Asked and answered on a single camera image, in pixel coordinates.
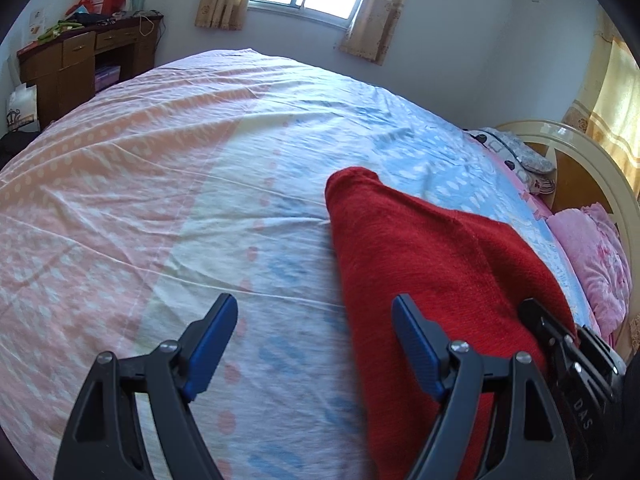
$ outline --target desk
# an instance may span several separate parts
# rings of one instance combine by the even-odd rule
[[[20,79],[38,86],[40,129],[95,95],[95,69],[120,66],[126,81],[155,66],[160,14],[64,32],[18,54]]]

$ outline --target bed frame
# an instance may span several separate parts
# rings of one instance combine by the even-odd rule
[[[629,360],[640,343],[640,206],[631,186],[599,144],[566,124],[515,121],[498,129],[517,134],[556,163],[556,192],[546,197],[553,213],[600,202],[616,224],[635,285],[628,316],[615,339],[616,351]]]

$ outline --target red cloth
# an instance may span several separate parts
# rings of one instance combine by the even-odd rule
[[[369,450],[380,480],[401,480],[430,432],[438,405],[423,393],[391,324],[391,303],[407,292],[451,340],[482,353],[519,350],[545,360],[516,306],[537,298],[574,327],[558,282],[509,225],[451,211],[384,186],[364,168],[326,184],[344,304],[367,407]],[[484,395],[459,474],[476,473],[492,398]]]

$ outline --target metal screw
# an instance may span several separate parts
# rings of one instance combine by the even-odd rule
[[[170,354],[171,352],[175,352],[178,349],[178,342],[173,339],[168,339],[167,341],[162,341],[160,343],[160,351],[166,354]]]
[[[98,354],[98,357],[95,358],[96,362],[99,365],[105,365],[107,363],[110,363],[112,359],[113,359],[113,354],[111,352],[101,352]]]
[[[516,361],[524,365],[528,365],[531,362],[531,354],[526,352],[518,352],[516,354]]]
[[[466,352],[469,352],[469,343],[467,343],[466,341],[454,341],[451,343],[451,349],[454,352],[459,352],[461,354],[464,354]]]

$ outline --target folded red clothing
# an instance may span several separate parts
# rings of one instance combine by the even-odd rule
[[[367,407],[369,450],[381,480],[401,480],[438,405],[418,387],[396,338],[396,295],[410,294],[451,340],[466,340],[485,355],[530,352],[543,373],[545,359],[518,321],[518,304],[536,298],[565,326],[574,322],[552,273],[509,225],[393,190],[364,168],[333,174],[325,195]],[[491,407],[491,395],[483,395],[460,479],[476,473]]]

